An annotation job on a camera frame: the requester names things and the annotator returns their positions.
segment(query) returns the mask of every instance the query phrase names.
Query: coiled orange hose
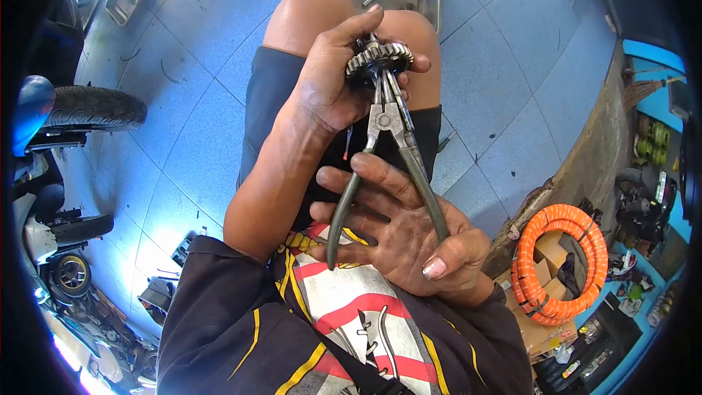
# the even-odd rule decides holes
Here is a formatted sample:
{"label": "coiled orange hose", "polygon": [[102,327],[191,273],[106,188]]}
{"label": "coiled orange hose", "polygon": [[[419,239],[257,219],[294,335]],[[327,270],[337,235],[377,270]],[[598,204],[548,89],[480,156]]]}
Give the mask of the coiled orange hose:
{"label": "coiled orange hose", "polygon": [[[563,231],[575,238],[588,260],[583,293],[572,301],[551,298],[539,285],[533,267],[533,249],[544,233]],[[557,326],[584,312],[597,299],[607,276],[607,244],[592,217],[570,205],[544,207],[529,221],[512,260],[514,297],[524,312],[541,325]]]}

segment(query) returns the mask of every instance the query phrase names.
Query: finger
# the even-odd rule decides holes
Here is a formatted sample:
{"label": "finger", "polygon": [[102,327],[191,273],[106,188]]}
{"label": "finger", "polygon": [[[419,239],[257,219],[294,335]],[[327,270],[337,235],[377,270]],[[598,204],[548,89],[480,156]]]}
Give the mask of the finger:
{"label": "finger", "polygon": [[431,69],[432,62],[429,61],[429,58],[426,55],[415,54],[412,52],[412,57],[414,57],[414,61],[412,61],[412,65],[409,67],[410,71],[417,72],[418,74],[424,74]]}
{"label": "finger", "polygon": [[330,46],[348,46],[362,36],[375,31],[380,26],[384,15],[382,7],[374,4],[365,13],[349,17],[336,28],[322,33],[321,36]]}
{"label": "finger", "polygon": [[[377,249],[377,247],[372,245],[363,245],[359,242],[339,244],[339,248],[336,253],[336,261],[338,263],[357,262],[358,264],[373,264],[373,260],[375,259],[375,251]],[[327,245],[320,244],[308,248],[307,254],[317,261],[327,262]]]}
{"label": "finger", "polygon": [[409,76],[408,74],[402,72],[401,74],[397,75],[397,85],[399,85],[400,89],[407,89],[407,86],[409,86]]}
{"label": "finger", "polygon": [[[333,217],[335,210],[336,203],[315,201],[310,206],[310,215],[314,221],[330,224],[331,217]],[[358,207],[352,206],[343,225],[344,227],[367,233],[373,238],[378,239],[378,235],[388,224],[360,210]]]}
{"label": "finger", "polygon": [[356,153],[351,157],[351,168],[363,180],[377,184],[404,205],[415,208],[424,204],[409,176],[377,155]]}
{"label": "finger", "polygon": [[[317,183],[322,188],[337,194],[344,192],[350,179],[350,172],[331,166],[324,166],[317,171]],[[402,204],[396,198],[366,182],[361,183],[361,188],[356,192],[355,199],[389,219],[395,218],[402,209]]]}
{"label": "finger", "polygon": [[[402,39],[393,37],[391,35],[381,38],[381,41],[383,43],[400,43],[401,45],[407,46],[407,43],[405,43]],[[409,70],[412,72],[417,72],[418,74],[424,74],[425,72],[428,72],[432,66],[432,62],[429,61],[429,58],[424,54],[412,51],[411,48],[409,50],[410,52],[412,52],[412,57],[414,57],[414,61],[412,62],[412,65],[410,66]]]}
{"label": "finger", "polygon": [[463,267],[480,268],[490,241],[480,229],[470,229],[446,238],[422,268],[427,279],[441,279]]}

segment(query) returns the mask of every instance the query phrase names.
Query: pliers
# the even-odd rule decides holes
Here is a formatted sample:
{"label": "pliers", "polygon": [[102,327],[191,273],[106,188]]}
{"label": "pliers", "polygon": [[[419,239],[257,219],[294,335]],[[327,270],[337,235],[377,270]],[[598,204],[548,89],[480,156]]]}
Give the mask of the pliers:
{"label": "pliers", "polygon": [[[389,131],[392,134],[399,154],[407,166],[409,176],[429,211],[429,216],[437,234],[437,240],[442,242],[449,235],[449,230],[446,227],[446,220],[439,207],[439,202],[429,185],[422,157],[419,154],[417,142],[414,138],[414,124],[409,116],[399,84],[388,69],[378,71],[373,76],[373,84],[375,85],[375,93],[369,114],[368,139],[363,152],[375,153],[375,145],[378,142],[378,136],[381,131]],[[353,173],[334,211],[327,238],[327,266],[329,270],[334,270],[336,266],[339,237],[341,236],[343,223],[346,220],[360,183],[361,177]]]}

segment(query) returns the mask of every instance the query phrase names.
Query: small gear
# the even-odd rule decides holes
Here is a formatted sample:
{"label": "small gear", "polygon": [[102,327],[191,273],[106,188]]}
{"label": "small gear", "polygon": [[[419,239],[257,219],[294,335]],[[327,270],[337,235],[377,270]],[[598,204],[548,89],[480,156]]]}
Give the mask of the small gear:
{"label": "small gear", "polygon": [[382,68],[397,74],[406,71],[414,61],[407,46],[401,43],[371,44],[351,59],[346,66],[346,78],[368,83]]}

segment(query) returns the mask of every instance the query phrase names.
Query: black t-shirt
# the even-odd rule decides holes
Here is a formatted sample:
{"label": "black t-shirt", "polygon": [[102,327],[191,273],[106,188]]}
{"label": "black t-shirt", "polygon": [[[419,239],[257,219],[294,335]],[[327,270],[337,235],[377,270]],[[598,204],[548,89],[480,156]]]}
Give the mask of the black t-shirt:
{"label": "black t-shirt", "polygon": [[313,329],[385,378],[399,375],[417,395],[531,391],[501,287],[477,309],[457,308],[405,293],[370,266],[346,264],[324,276],[326,265],[305,254],[315,243],[291,235],[264,267],[196,237],[163,326],[159,393],[355,394]]}

